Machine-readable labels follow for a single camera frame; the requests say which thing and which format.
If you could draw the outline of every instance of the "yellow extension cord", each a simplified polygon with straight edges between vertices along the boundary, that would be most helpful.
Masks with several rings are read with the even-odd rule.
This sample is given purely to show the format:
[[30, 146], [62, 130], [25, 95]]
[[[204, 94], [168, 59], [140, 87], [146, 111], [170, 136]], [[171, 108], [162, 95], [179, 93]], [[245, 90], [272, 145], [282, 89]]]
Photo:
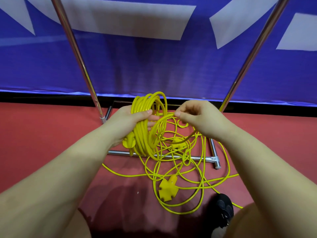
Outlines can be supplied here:
[[[164, 104], [161, 102], [159, 95], [163, 96]], [[215, 189], [216, 186], [222, 184], [226, 179], [238, 176], [239, 174], [230, 175], [230, 164], [229, 164], [228, 156], [226, 154], [226, 151], [225, 151], [223, 145], [221, 143], [219, 143], [223, 152], [224, 152], [224, 156], [225, 156], [227, 164], [228, 164], [228, 173], [225, 177], [207, 180], [207, 178], [205, 177], [206, 137], [203, 137], [199, 132], [196, 132], [195, 128], [194, 128], [194, 132], [187, 137], [177, 133], [177, 127], [186, 128], [186, 127], [188, 127], [188, 124], [182, 126], [179, 123], [179, 120], [176, 120], [176, 118], [173, 116], [174, 113], [167, 112], [167, 101], [166, 101], [166, 97], [165, 97], [164, 93], [162, 93], [162, 92], [148, 94], [145, 97], [137, 96], [133, 100], [132, 107], [131, 107], [131, 113], [133, 114], [136, 112], [142, 112], [142, 111], [146, 111], [149, 109], [153, 110], [154, 115], [162, 116], [162, 117], [152, 127], [151, 131], [148, 131], [148, 129], [147, 129], [148, 120], [143, 120], [143, 121], [138, 122], [133, 130], [135, 145], [133, 148], [130, 149], [130, 153], [135, 152], [136, 154], [139, 155], [140, 160], [141, 160], [142, 164], [144, 165], [145, 173], [139, 174], [139, 175], [122, 175], [122, 174], [119, 174], [117, 172], [114, 172], [113, 170], [108, 168], [105, 164], [102, 164], [102, 165], [107, 170], [109, 170], [110, 172], [112, 172], [113, 174], [118, 175], [118, 176], [123, 176], [123, 177], [148, 176], [149, 179], [151, 179], [153, 181], [154, 194], [164, 209], [166, 209], [167, 211], [169, 211], [173, 214], [178, 214], [178, 215], [186, 215], [186, 214], [193, 213], [200, 207], [200, 205], [203, 201], [204, 189], [211, 188], [215, 192], [219, 193]], [[175, 125], [175, 131], [166, 130], [167, 123]], [[174, 135], [171, 138], [166, 138], [166, 137], [164, 137], [165, 133], [173, 133]], [[199, 137], [201, 138], [201, 142], [202, 142], [202, 153], [201, 153], [201, 158], [200, 158], [199, 162], [196, 163], [195, 161], [193, 161], [191, 159], [191, 150], [195, 146], [197, 139]], [[170, 144], [180, 144], [180, 143], [185, 143], [186, 144], [185, 148], [178, 148], [177, 149], [177, 148], [172, 148], [172, 146], [170, 145]], [[166, 155], [171, 155], [172, 159], [165, 159]], [[144, 162], [142, 160], [141, 156], [147, 156], [148, 158]], [[155, 167], [153, 170], [151, 170], [150, 168], [147, 167], [147, 163], [148, 163], [149, 159], [153, 159], [156, 161], [156, 164], [155, 164]], [[159, 174], [161, 162], [173, 162], [174, 167], [171, 168], [169, 171], [167, 171], [165, 174]], [[201, 162], [203, 162], [203, 170], [201, 170], [199, 168], [199, 165]], [[194, 167], [182, 172], [182, 168], [187, 167], [190, 164], [192, 164]], [[190, 196], [187, 200], [185, 200], [184, 202], [181, 202], [179, 204], [167, 204], [167, 203], [163, 202], [157, 194], [156, 182], [161, 181], [166, 177], [170, 177], [172, 175], [170, 173], [173, 170], [175, 170], [174, 173], [176, 173], [177, 176], [180, 176], [182, 179], [184, 179], [192, 184], [198, 185], [198, 186], [194, 186], [194, 187], [178, 187], [178, 186], [176, 186], [179, 189], [193, 189], [193, 190], [195, 190], [194, 193], [192, 194], [192, 196]], [[199, 173], [200, 181], [189, 180], [183, 176], [184, 174], [192, 172], [194, 170], [196, 170]], [[213, 184], [213, 185], [210, 184], [211, 182], [218, 181], [218, 180], [219, 180], [218, 183]], [[169, 207], [181, 206], [183, 204], [188, 203], [190, 200], [192, 200], [196, 196], [196, 194], [199, 192], [199, 190], [201, 190], [200, 200], [199, 200], [197, 206], [195, 208], [193, 208], [192, 210], [187, 211], [187, 212], [176, 212], [176, 211], [173, 211], [169, 208]], [[232, 204], [238, 208], [243, 208], [235, 203], [232, 203]]]

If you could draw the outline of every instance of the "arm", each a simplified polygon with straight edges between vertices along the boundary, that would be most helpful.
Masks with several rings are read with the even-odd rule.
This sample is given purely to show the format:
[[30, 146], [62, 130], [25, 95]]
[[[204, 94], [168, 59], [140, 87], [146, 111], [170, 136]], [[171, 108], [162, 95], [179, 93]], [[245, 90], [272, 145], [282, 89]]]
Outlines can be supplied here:
[[158, 119], [152, 111], [130, 110], [119, 109], [104, 125], [0, 194], [0, 237], [61, 236], [108, 150], [138, 121]]
[[317, 237], [317, 185], [207, 101], [185, 102], [175, 116], [219, 140], [256, 206], [282, 237]]

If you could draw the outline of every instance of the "blue fabric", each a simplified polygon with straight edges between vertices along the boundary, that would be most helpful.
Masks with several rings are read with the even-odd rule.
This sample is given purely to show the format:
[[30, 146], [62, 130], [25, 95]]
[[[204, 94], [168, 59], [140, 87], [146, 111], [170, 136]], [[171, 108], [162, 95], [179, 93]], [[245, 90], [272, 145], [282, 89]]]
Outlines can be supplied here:
[[[27, 0], [36, 36], [0, 10], [0, 91], [88, 94], [60, 24]], [[119, 0], [196, 5], [180, 41], [74, 30], [96, 92], [223, 100], [270, 12], [221, 47], [209, 18], [231, 0]], [[233, 97], [235, 101], [317, 106], [317, 52], [276, 50], [296, 12], [317, 15], [317, 0], [290, 0]]]

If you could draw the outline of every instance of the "red carpet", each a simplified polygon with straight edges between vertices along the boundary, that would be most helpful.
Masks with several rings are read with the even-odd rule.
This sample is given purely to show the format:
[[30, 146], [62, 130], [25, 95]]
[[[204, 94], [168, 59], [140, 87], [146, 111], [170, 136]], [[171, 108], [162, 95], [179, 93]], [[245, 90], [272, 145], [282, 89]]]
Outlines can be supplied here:
[[[0, 103], [0, 113], [0, 192], [30, 175], [100, 125], [97, 110], [88, 107]], [[251, 114], [226, 116], [317, 183], [316, 118]], [[222, 168], [215, 170], [212, 164], [208, 164], [206, 176], [210, 178], [226, 173], [224, 156], [219, 146], [217, 148]], [[198, 146], [193, 155], [198, 155], [199, 149]], [[144, 172], [138, 158], [107, 156], [105, 164], [122, 174]], [[179, 185], [188, 186], [185, 182]], [[239, 177], [225, 181], [218, 189], [239, 205], [252, 202]], [[190, 193], [180, 191], [175, 200], [183, 201]], [[212, 194], [212, 190], [205, 192], [204, 204]], [[199, 196], [179, 211], [195, 207], [198, 200]], [[187, 216], [173, 215], [160, 206], [147, 177], [118, 177], [105, 168], [100, 168], [80, 208], [94, 233], [109, 237], [196, 237], [202, 211], [199, 209]]]

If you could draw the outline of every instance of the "hand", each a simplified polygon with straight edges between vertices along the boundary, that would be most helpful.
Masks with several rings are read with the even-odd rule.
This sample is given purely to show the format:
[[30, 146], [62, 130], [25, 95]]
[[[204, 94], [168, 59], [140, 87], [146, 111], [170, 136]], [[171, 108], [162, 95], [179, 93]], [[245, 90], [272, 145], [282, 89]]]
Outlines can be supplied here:
[[174, 114], [208, 138], [222, 141], [235, 125], [208, 101], [189, 100]]
[[[158, 116], [152, 115], [152, 109], [131, 114], [131, 105], [118, 109], [101, 128], [106, 129], [112, 139], [112, 147], [120, 144], [123, 138], [133, 131], [137, 122], [148, 119], [149, 121], [159, 120]], [[151, 130], [155, 122], [148, 122], [148, 130]]]

